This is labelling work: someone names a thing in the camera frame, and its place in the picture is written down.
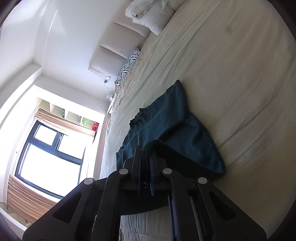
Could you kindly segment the zebra print pillow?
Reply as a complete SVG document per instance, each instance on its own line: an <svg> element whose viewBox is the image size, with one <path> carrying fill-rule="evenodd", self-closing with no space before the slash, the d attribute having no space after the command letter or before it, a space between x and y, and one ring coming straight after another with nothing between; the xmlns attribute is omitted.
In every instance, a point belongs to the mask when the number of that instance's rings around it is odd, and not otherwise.
<svg viewBox="0 0 296 241"><path fill-rule="evenodd" d="M119 86L119 85L122 84L122 82L124 81L125 76L130 71L130 69L134 65L135 61L140 56L140 54L141 54L141 51L140 51L140 49L138 47L135 47L132 50L130 56L128 57L128 59L126 60L126 62L122 66L122 68L119 70L119 73L117 74L117 78L116 78L116 80L114 82L116 86Z"/></svg>

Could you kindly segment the red storage box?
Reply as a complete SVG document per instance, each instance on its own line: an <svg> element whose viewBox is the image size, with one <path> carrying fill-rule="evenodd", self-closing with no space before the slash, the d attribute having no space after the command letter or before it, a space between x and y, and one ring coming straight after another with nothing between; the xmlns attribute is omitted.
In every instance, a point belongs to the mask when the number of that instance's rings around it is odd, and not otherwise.
<svg viewBox="0 0 296 241"><path fill-rule="evenodd" d="M99 127L99 123L94 122L92 126L92 130L97 131L98 127Z"/></svg>

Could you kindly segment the black framed window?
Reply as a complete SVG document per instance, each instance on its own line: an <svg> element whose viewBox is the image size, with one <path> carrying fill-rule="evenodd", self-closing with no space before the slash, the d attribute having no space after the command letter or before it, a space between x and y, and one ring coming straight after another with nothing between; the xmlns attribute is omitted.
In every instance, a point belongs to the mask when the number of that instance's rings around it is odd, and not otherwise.
<svg viewBox="0 0 296 241"><path fill-rule="evenodd" d="M79 184L85 149L76 136L36 121L23 146L15 176L34 189L62 199Z"/></svg>

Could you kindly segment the green plastic container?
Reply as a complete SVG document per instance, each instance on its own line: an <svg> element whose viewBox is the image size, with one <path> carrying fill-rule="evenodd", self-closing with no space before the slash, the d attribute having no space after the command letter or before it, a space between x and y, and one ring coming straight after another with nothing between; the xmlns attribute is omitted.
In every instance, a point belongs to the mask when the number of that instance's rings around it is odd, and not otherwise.
<svg viewBox="0 0 296 241"><path fill-rule="evenodd" d="M81 120L81 125L84 126L85 128L89 128L89 129L92 129L93 123L94 122L92 120L89 120L87 118L82 118L82 120Z"/></svg>

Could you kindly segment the beige bed with sheet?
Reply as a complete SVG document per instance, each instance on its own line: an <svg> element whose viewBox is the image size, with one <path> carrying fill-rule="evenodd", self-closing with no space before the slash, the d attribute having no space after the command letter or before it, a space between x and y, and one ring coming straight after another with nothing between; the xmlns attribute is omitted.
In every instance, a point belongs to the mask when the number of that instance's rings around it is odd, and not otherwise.
<svg viewBox="0 0 296 241"><path fill-rule="evenodd" d="M100 177L141 108L180 80L226 165L215 185L271 236L295 200L295 39L268 1L186 1L117 90Z"/></svg>

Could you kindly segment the dark green knit sweater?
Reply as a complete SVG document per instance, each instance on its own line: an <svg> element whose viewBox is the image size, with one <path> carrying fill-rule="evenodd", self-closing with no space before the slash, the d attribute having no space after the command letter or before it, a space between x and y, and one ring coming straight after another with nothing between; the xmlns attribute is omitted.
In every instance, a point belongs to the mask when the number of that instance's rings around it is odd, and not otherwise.
<svg viewBox="0 0 296 241"><path fill-rule="evenodd" d="M116 153L116 168L132 170L136 146L141 146L140 192L131 177L121 191L121 215L171 206L185 211L197 179L214 181L225 175L224 161L205 126L189 111L185 89L176 81L151 105L139 110ZM151 194L150 156L157 156L158 175Z"/></svg>

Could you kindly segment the beige curtain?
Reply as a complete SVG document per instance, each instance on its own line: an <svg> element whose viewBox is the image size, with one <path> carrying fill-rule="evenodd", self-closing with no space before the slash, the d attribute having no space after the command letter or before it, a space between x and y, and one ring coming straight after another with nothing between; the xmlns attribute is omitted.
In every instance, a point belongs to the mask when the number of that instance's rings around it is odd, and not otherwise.
<svg viewBox="0 0 296 241"><path fill-rule="evenodd" d="M35 118L39 121L42 121L48 125L52 125L55 128L59 128L64 131L72 131L80 134L85 134L90 137L95 137L96 132L90 129L87 129L85 127L82 127L78 124L72 123L68 120L65 120L63 118L60 118L48 111L45 111L43 109L38 109L38 111L35 114Z"/></svg>

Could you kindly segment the white wall shelf unit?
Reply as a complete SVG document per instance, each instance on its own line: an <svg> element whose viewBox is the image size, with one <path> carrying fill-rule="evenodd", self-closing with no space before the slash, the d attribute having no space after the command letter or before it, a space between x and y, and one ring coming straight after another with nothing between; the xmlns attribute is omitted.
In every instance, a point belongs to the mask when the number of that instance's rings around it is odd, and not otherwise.
<svg viewBox="0 0 296 241"><path fill-rule="evenodd" d="M43 99L37 98L37 107L40 109L43 109L45 111L48 111L60 118L63 118L67 121L70 121L72 123L81 125L81 120L84 118L82 115L70 112L64 108L61 108L59 106L56 106L48 101L45 101Z"/></svg>

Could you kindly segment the beige padded headboard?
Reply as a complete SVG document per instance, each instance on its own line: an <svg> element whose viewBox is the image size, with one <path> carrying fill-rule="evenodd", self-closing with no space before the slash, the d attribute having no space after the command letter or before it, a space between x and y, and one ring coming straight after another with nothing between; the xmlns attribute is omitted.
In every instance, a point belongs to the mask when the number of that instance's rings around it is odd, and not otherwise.
<svg viewBox="0 0 296 241"><path fill-rule="evenodd" d="M125 15L125 9L131 3L123 2L99 40L88 68L98 76L116 78L132 50L141 47L151 32L147 27L133 23Z"/></svg>

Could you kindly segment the folded white duvet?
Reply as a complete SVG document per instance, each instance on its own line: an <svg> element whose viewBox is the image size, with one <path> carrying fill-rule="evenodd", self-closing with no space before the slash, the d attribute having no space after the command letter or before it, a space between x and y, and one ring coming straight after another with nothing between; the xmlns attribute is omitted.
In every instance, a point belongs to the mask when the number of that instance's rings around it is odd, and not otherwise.
<svg viewBox="0 0 296 241"><path fill-rule="evenodd" d="M147 27L153 34L159 35L175 12L186 0L133 1L125 15L132 22Z"/></svg>

